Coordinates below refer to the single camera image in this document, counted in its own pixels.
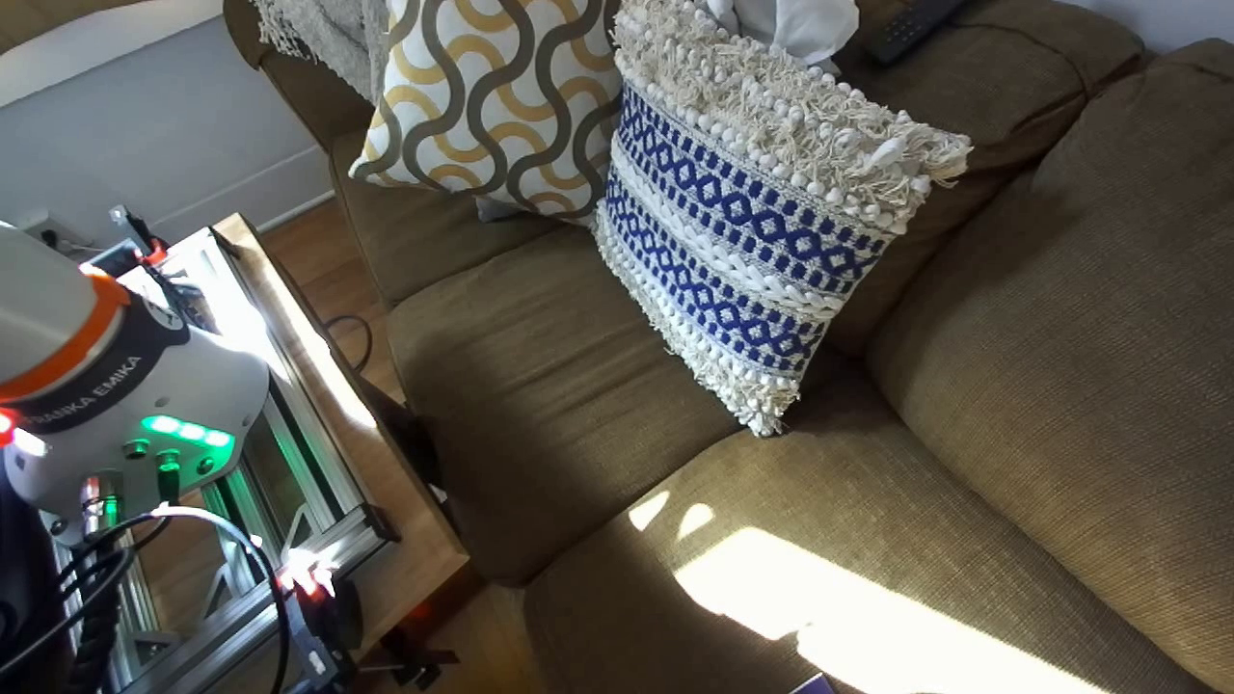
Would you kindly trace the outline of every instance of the throw pillow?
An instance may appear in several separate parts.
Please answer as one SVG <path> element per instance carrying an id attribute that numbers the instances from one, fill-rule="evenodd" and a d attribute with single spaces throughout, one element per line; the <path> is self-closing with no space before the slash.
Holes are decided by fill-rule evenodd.
<path id="1" fill-rule="evenodd" d="M 690 0 L 625 0 L 616 68 L 599 250 L 694 378 L 770 434 L 844 297 L 970 144 Z"/>
<path id="2" fill-rule="evenodd" d="M 616 118 L 616 0 L 391 0 L 386 85 L 350 178 L 581 217 Z"/>

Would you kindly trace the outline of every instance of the yellow and gray patterned pillow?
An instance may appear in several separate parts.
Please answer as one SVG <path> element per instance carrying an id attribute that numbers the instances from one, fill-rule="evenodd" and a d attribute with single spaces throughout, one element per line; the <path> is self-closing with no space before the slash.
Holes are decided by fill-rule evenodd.
<path id="1" fill-rule="evenodd" d="M 540 217 L 594 208 L 611 167 L 616 0 L 386 0 L 391 58 L 350 178 Z"/>

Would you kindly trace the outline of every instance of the couch armrest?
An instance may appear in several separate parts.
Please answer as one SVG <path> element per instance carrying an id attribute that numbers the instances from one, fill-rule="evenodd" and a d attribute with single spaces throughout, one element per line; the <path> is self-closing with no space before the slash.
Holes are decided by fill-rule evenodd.
<path id="1" fill-rule="evenodd" d="M 222 0 L 222 18 L 244 60 L 271 78 L 279 96 L 298 110 L 324 150 L 339 135 L 371 124 L 374 106 L 350 92 L 346 82 L 320 60 L 288 58 L 261 43 L 258 6 L 249 0 Z"/>

